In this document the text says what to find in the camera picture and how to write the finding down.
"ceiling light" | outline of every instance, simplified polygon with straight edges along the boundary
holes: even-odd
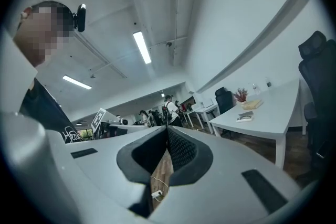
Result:
[[[141,52],[142,58],[145,61],[145,64],[151,63],[151,58],[149,57],[149,53],[145,44],[145,40],[143,39],[142,33],[137,32],[133,34],[133,37],[135,39],[135,42],[137,43],[137,46]]]
[[[77,80],[74,80],[74,79],[68,77],[67,75],[65,75],[65,76],[63,77],[63,79],[65,79],[65,80],[67,80],[67,81],[69,81],[69,82],[71,82],[71,83],[73,83],[73,84],[76,84],[76,85],[78,85],[78,86],[81,86],[81,87],[83,87],[83,88],[85,88],[85,89],[88,89],[88,90],[90,90],[90,89],[92,88],[91,86],[87,86],[87,85],[85,85],[85,84],[83,84],[83,83],[81,83],[81,82],[79,82],[79,81],[77,81]]]

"table leg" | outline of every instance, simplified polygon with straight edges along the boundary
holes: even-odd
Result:
[[[203,127],[203,123],[201,122],[201,119],[200,119],[200,117],[199,117],[199,114],[196,113],[196,116],[197,116],[197,118],[198,118],[198,121],[200,122],[200,125],[201,125],[202,129],[204,129],[204,127]]]
[[[220,133],[219,133],[219,129],[218,129],[218,127],[217,127],[217,126],[214,126],[214,125],[212,125],[212,127],[214,128],[215,135],[218,136],[218,137],[220,137],[221,135],[220,135]]]
[[[209,123],[209,118],[208,118],[208,115],[205,113],[205,112],[203,112],[203,115],[204,115],[204,118],[205,118],[205,120],[206,120],[206,123],[208,124],[208,127],[209,127],[209,130],[210,130],[210,133],[214,133],[214,131],[212,130],[212,127],[211,127],[211,124]]]
[[[189,116],[189,114],[188,114],[188,118],[189,118],[189,121],[190,121],[190,124],[191,124],[191,126],[192,126],[192,128],[194,127],[194,125],[193,125],[193,122],[191,121],[191,119],[190,119],[190,116]]]
[[[286,153],[286,135],[283,135],[283,137],[276,139],[275,165],[281,169],[284,168],[285,153]]]

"wooden surface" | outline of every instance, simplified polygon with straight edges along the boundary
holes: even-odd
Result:
[[[196,117],[191,117],[191,120],[194,124],[194,128],[191,128],[191,126],[186,124],[185,120],[183,120],[183,126],[185,128],[194,130],[201,128],[199,125],[200,123]],[[205,128],[199,131],[208,135],[212,135],[210,134],[207,124],[204,122],[203,125]],[[234,141],[250,147],[264,158],[275,163],[276,145],[274,140],[234,132],[232,133],[232,136]],[[223,139],[229,139],[228,133],[224,134],[222,137]],[[298,175],[304,174],[310,170],[310,155],[307,149],[307,141],[308,136],[302,135],[302,132],[288,132],[286,134],[286,157],[283,169],[294,180]],[[166,151],[152,176],[164,181],[169,186],[169,177],[172,173],[172,161],[168,151]],[[154,178],[151,179],[151,189],[152,193],[160,189],[163,191],[164,196],[167,194],[167,187],[162,182]],[[155,199],[153,200],[154,209],[159,204],[160,203],[158,201]]]

